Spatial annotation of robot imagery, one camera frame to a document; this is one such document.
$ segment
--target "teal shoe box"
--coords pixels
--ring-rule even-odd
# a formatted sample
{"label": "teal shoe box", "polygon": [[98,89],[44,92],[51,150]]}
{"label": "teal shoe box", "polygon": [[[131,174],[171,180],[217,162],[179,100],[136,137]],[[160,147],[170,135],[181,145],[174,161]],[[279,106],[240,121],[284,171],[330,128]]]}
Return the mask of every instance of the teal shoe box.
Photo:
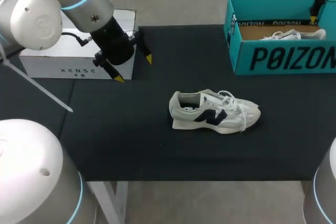
{"label": "teal shoe box", "polygon": [[[249,74],[336,73],[336,1],[321,8],[314,0],[228,0],[224,33],[233,71]],[[325,29],[323,40],[260,40],[276,31]]]}

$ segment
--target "shoe tongue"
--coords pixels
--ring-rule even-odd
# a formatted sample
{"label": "shoe tongue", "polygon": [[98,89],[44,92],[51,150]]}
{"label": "shoe tongue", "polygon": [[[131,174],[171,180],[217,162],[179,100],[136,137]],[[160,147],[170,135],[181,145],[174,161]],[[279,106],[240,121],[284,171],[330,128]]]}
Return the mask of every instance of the shoe tongue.
{"label": "shoe tongue", "polygon": [[201,93],[201,99],[199,100],[199,105],[202,106],[206,101],[211,101],[218,104],[221,103],[221,99],[213,97],[212,95],[207,93]]}

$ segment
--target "shoe heel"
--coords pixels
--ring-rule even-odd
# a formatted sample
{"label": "shoe heel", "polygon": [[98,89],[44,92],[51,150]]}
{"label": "shoe heel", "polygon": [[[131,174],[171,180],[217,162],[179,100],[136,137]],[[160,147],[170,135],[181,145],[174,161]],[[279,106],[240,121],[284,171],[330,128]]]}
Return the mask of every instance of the shoe heel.
{"label": "shoe heel", "polygon": [[199,128],[199,123],[196,122],[186,122],[174,119],[173,129],[176,130],[194,130]]}

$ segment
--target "new balance logo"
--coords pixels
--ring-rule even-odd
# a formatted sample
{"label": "new balance logo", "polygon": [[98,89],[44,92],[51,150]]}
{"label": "new balance logo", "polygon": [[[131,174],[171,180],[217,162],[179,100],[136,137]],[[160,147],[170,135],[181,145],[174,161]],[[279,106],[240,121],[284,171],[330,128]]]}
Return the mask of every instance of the new balance logo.
{"label": "new balance logo", "polygon": [[224,110],[220,112],[220,114],[216,117],[215,110],[205,110],[201,115],[199,115],[194,121],[195,122],[203,122],[206,121],[208,124],[212,124],[218,126],[222,120],[226,119],[227,114]]}

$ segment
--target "sneaker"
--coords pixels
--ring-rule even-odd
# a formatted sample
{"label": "sneaker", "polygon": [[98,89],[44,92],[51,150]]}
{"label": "sneaker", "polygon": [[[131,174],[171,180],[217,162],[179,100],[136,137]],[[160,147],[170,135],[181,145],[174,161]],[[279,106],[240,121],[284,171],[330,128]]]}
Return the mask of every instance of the sneaker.
{"label": "sneaker", "polygon": [[175,92],[169,102],[173,129],[209,128],[220,134],[244,131],[261,112],[253,102],[236,99],[230,92],[209,89],[198,93]]}
{"label": "sneaker", "polygon": [[271,37],[265,37],[261,40],[275,40],[275,39],[325,39],[327,33],[324,29],[317,30],[315,33],[300,33],[299,31],[295,31],[294,29],[289,30],[286,33],[281,31],[277,31]]}

